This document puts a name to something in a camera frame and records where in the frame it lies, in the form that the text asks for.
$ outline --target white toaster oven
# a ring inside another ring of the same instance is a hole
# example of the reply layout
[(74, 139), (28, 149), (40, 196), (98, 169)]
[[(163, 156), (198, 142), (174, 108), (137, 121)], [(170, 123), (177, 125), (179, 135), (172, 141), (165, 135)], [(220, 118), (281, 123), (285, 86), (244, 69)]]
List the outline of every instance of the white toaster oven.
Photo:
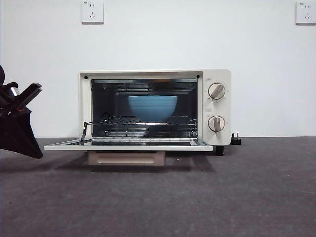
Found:
[[(163, 122), (139, 119), (129, 96), (177, 96)], [(231, 73), (226, 69), (79, 73), (79, 138), (46, 150), (212, 151), (231, 137)]]

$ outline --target electrical outlet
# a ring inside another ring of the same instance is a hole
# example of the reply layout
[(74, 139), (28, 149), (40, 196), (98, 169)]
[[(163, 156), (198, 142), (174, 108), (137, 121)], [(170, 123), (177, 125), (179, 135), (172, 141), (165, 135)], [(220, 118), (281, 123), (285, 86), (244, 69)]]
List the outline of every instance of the electrical outlet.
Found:
[(296, 3), (296, 24), (316, 24), (316, 2)]
[(104, 23), (103, 1), (84, 1), (81, 6), (82, 23)]

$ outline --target wire rack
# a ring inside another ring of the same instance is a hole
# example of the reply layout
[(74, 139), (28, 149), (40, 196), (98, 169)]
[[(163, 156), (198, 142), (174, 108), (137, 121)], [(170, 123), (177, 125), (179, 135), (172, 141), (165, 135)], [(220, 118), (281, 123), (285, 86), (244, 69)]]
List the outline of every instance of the wire rack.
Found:
[(166, 122), (143, 122), (134, 116), (111, 116), (100, 122), (84, 124), (82, 140), (86, 128), (102, 126), (98, 136), (103, 137), (196, 137), (198, 124), (188, 116), (171, 116)]

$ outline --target oven rack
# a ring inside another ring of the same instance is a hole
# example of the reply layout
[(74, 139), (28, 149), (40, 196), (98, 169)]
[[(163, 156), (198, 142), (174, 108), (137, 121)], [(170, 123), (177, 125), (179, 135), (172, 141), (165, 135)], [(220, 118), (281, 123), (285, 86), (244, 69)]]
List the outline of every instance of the oven rack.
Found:
[(143, 122), (135, 116), (110, 116), (101, 122), (92, 122), (91, 125), (196, 125), (195, 119), (188, 116), (171, 116), (167, 122)]
[[(85, 139), (88, 125), (106, 126), (104, 137), (148, 137), (151, 126), (161, 126), (161, 129), (155, 128), (156, 137), (177, 137), (179, 135), (195, 137), (198, 129), (197, 120), (189, 119), (188, 116), (171, 116), (167, 122), (143, 122), (135, 116), (110, 116), (99, 122), (85, 122), (82, 141)], [(167, 129), (170, 126), (176, 126), (177, 129)]]

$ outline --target timer knob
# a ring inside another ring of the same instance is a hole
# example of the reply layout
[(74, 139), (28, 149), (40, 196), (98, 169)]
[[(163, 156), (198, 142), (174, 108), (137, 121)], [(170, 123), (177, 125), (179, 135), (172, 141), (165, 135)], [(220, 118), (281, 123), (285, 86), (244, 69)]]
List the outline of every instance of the timer knob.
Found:
[(212, 99), (219, 100), (224, 96), (225, 88), (222, 84), (215, 83), (209, 87), (208, 94)]
[(220, 132), (225, 126), (225, 121), (220, 116), (213, 116), (209, 119), (208, 126), (213, 132)]

